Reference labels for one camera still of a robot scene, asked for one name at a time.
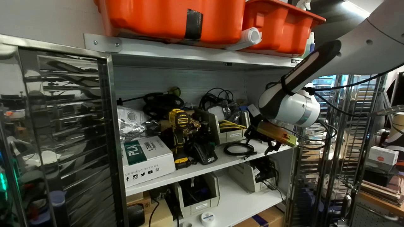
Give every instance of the white metal shelf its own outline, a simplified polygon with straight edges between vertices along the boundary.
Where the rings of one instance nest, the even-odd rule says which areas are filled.
[[[219,207],[210,210],[215,215],[213,227],[235,226],[282,202],[278,191],[248,193],[237,184],[225,172],[216,173],[220,186]],[[181,220],[181,224],[192,224],[192,227],[204,227],[201,215]]]
[[[181,182],[181,181],[190,179],[194,177],[218,172],[218,171],[221,171],[221,169],[225,169],[225,168],[229,168],[233,165],[238,165],[238,164],[242,164],[245,162],[263,158],[268,145],[264,143],[255,142],[255,140],[252,140],[250,144],[255,148],[255,150],[258,153],[257,155],[249,157],[248,159],[244,159],[244,157],[231,157],[231,155],[226,155],[224,153],[224,147],[216,147],[215,152],[218,155],[218,160],[215,163],[209,164],[209,165],[201,165],[201,164],[191,165],[189,168],[180,169],[172,174],[153,179],[151,182],[144,182],[138,186],[127,187],[127,197],[137,194],[137,193],[147,192],[147,191],[151,191],[154,188],[160,188],[163,186],[173,184],[176,182]],[[282,147],[278,152],[269,153],[269,155],[282,153],[282,152],[286,152],[290,149],[291,149],[290,147]]]
[[[161,60],[239,63],[261,67],[295,67],[301,61],[301,58],[295,58],[292,56],[230,52],[225,49],[167,44],[162,42],[104,37],[98,34],[85,34],[85,44],[88,49],[107,52],[114,56],[153,57]]]

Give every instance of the orange container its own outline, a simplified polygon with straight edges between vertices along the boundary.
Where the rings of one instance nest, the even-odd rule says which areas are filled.
[[[107,33],[233,44],[242,38],[245,0],[95,0]]]
[[[303,55],[314,28],[326,19],[279,0],[250,0],[244,13],[244,29],[258,28],[263,41],[250,49]]]

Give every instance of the white cabinet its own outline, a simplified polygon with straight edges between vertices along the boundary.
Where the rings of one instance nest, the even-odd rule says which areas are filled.
[[[213,87],[231,90],[237,99],[258,102],[268,82],[274,82],[300,62],[291,56],[263,56],[228,52],[158,42],[107,38],[86,34],[86,48],[113,55],[117,99],[130,99],[149,92],[167,91],[172,86],[182,90],[181,97],[189,105],[199,106],[200,99]],[[142,102],[125,106],[141,107]],[[215,226],[237,225],[269,207],[282,202],[278,191],[248,193],[229,178],[224,169],[264,157],[267,144],[252,142],[257,155],[244,159],[224,154],[224,147],[216,147],[219,160],[210,165],[192,165],[170,176],[127,188],[127,196],[173,184],[197,176],[216,172],[220,179],[220,206],[214,208]],[[281,188],[290,188],[292,149],[282,147],[271,153],[281,168]],[[182,220],[201,226],[200,216]]]

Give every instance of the wire rack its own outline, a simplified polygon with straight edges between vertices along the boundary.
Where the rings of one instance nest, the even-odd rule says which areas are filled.
[[[14,87],[23,89],[9,95],[18,102],[0,104],[24,114],[0,118],[0,169],[17,173],[7,179],[14,202],[0,201],[2,211],[17,213],[16,226],[32,226],[36,206],[51,216],[43,226],[122,226],[107,60],[23,48],[18,55],[19,61],[0,60],[0,68],[23,72],[0,73],[3,81],[16,78]],[[51,194],[59,196],[57,206]]]
[[[370,76],[329,76],[316,89],[351,85]],[[320,100],[324,124],[300,131],[290,226],[329,226],[340,220],[351,224],[355,194],[362,183],[367,150],[373,133],[372,113],[378,105],[383,80],[319,94],[350,114],[330,109]]]

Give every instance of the robotic arm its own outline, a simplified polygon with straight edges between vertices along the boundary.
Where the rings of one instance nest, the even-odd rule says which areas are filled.
[[[296,126],[312,125],[320,104],[302,89],[325,75],[374,75],[404,63],[404,2],[386,0],[367,20],[306,57],[261,97],[266,119]]]

